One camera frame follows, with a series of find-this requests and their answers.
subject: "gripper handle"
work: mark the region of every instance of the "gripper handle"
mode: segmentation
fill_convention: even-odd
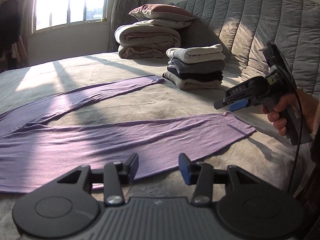
[[[280,97],[283,94],[274,94],[272,97],[265,98],[262,100],[261,104],[265,106],[269,112],[273,112],[273,108],[279,102]],[[286,137],[290,139],[293,146],[298,144],[299,131],[300,131],[300,112],[298,109],[293,109],[292,106],[288,106],[287,109],[279,113],[280,118],[285,118],[287,120]],[[308,131],[305,121],[302,123],[302,135],[301,144],[312,142],[312,137]]]

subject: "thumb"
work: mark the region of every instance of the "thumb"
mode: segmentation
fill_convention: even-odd
[[[294,105],[296,102],[296,97],[294,94],[286,94],[282,96],[278,104],[274,107],[274,110],[277,112],[282,112],[289,105]]]

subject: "quilted headboard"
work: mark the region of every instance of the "quilted headboard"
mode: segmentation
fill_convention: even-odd
[[[198,18],[180,31],[182,46],[222,43],[226,70],[246,79],[268,73],[262,54],[274,42],[298,87],[320,94],[320,5],[309,0],[184,0]]]

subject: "pink pillow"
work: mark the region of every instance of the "pink pillow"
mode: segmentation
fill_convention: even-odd
[[[172,21],[190,21],[196,19],[192,13],[177,6],[167,4],[145,4],[135,8],[129,15],[137,18],[138,21],[148,19],[165,19]]]

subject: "hand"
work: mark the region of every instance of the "hand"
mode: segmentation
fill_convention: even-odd
[[[315,119],[319,101],[312,95],[303,92],[300,89],[296,89],[296,91],[300,99],[302,115],[306,122],[306,126],[309,132],[312,133],[313,121]],[[280,98],[278,104],[274,107],[274,111],[271,113],[267,110],[265,106],[261,107],[262,113],[268,115],[268,120],[273,123],[273,127],[278,130],[278,133],[281,136],[285,136],[287,133],[287,129],[285,127],[287,124],[287,120],[284,118],[279,119],[279,112],[285,110],[288,105],[295,105],[299,109],[298,101],[294,94],[283,95]]]

